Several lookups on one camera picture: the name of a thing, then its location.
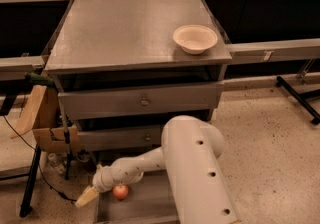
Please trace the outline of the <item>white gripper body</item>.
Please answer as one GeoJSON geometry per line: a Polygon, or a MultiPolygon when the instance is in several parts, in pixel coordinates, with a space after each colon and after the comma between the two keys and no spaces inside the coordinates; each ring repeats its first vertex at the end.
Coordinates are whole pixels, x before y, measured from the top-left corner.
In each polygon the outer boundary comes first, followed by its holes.
{"type": "Polygon", "coordinates": [[[93,177],[92,185],[99,193],[111,191],[115,186],[129,185],[139,182],[144,173],[134,170],[130,173],[121,167],[99,167],[93,177]]]}

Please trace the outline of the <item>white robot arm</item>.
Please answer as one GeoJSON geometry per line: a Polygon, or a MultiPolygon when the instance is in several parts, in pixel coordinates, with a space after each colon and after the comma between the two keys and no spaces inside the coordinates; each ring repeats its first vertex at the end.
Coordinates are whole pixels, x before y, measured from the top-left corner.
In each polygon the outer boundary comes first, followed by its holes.
{"type": "Polygon", "coordinates": [[[146,172],[167,172],[181,224],[238,224],[234,206],[217,158],[223,135],[213,125],[191,116],[170,119],[161,146],[135,157],[119,158],[97,167],[93,184],[77,199],[82,207],[117,185],[139,182],[146,172]]]}

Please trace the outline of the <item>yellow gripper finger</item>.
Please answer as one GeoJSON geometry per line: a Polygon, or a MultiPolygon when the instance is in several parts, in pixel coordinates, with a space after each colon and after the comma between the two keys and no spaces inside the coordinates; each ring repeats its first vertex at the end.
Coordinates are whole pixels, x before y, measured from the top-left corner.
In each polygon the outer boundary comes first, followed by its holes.
{"type": "Polygon", "coordinates": [[[75,202],[77,208],[81,208],[96,199],[99,195],[98,190],[93,186],[88,186],[75,202]]]}

